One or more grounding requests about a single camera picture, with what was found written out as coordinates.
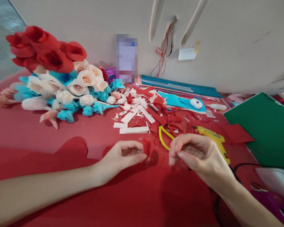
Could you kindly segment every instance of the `person's left hand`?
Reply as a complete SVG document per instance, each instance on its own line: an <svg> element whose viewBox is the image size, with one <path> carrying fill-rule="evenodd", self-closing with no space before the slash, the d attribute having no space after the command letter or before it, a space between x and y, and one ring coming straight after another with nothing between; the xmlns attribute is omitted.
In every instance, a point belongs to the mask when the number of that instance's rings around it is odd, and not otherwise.
<svg viewBox="0 0 284 227"><path fill-rule="evenodd" d="M138 141L119 141L92 168L96 169L94 176L98 186L104 185L121 170L144 161L147 155L143 153L143 144Z"/></svg>

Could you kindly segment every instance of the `red artificial rose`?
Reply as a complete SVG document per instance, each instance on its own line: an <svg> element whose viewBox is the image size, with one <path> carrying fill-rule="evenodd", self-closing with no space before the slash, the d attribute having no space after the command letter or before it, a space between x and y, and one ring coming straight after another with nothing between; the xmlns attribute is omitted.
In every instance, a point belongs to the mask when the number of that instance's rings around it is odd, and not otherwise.
<svg viewBox="0 0 284 227"><path fill-rule="evenodd" d="M37 26L27 26L23 36L33 46L38 55L60 48L59 41L53 35Z"/></svg>
<svg viewBox="0 0 284 227"><path fill-rule="evenodd" d="M38 55L37 60L45 69L58 73L70 73L74 70L72 60L59 50L52 50L44 55Z"/></svg>
<svg viewBox="0 0 284 227"><path fill-rule="evenodd" d="M16 57L16 58L12 59L12 61L20 67L27 68L27 70L30 71L31 73L33 73L33 71L40 64L39 61L37 60L36 55L29 57L29 58Z"/></svg>
<svg viewBox="0 0 284 227"><path fill-rule="evenodd" d="M63 42L60 41L60 50L73 61L84 61L87 57L87 53L84 48L77 42Z"/></svg>
<svg viewBox="0 0 284 227"><path fill-rule="evenodd" d="M104 68L102 68L102 67L98 67L98 68L101 69L102 74L103 74L103 79L104 79L104 81L107 82L107 80L108 80L108 75L107 75L107 73L105 72Z"/></svg>
<svg viewBox="0 0 284 227"><path fill-rule="evenodd" d="M17 57L31 57L35 54L32 46L24 41L22 33L16 32L14 35L8 35L5 38L10 44L10 51Z"/></svg>

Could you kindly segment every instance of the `white glue bottle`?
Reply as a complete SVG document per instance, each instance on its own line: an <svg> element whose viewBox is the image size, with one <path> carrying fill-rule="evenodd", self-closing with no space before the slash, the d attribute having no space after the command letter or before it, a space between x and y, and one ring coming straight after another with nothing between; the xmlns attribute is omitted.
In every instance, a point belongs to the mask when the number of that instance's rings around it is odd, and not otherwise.
<svg viewBox="0 0 284 227"><path fill-rule="evenodd" d="M227 109L227 107L225 105L220 105L220 104L210 104L210 105L207 105L207 106L209 106L212 109L217 109L217 110L226 110Z"/></svg>

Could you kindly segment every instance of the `white computer mouse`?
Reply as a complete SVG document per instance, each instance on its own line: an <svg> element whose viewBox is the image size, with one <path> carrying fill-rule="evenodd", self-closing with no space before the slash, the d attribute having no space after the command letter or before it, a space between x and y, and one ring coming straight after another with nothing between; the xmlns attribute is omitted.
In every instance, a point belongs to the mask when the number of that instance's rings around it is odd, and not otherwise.
<svg viewBox="0 0 284 227"><path fill-rule="evenodd" d="M198 99L191 99L189 102L196 109L201 109L203 106L202 102Z"/></svg>

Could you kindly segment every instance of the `red string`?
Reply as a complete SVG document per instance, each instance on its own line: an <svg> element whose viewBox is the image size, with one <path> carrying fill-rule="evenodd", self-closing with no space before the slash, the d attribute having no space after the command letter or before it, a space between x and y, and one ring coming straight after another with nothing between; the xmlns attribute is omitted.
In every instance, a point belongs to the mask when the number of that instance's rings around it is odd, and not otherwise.
<svg viewBox="0 0 284 227"><path fill-rule="evenodd" d="M165 53L166 53L167 46L168 46L168 34L169 34L170 26L169 26L168 31L167 31L167 33L166 33L166 39L165 39L165 42L164 42L163 51L162 51L159 47L156 48L156 53L159 54L159 55L161 55L158 64L157 64L156 67L154 67L154 69L152 70L152 71L154 71L154 70L157 68L157 66L159 65L159 71L158 71L158 73L156 74L156 78L159 77L159 74L160 74L160 72L161 72L161 70L162 70L162 68L163 68L163 65L164 65L164 71L163 71L162 75L164 74L165 69L166 69L166 61L165 61L164 55L165 55Z"/></svg>

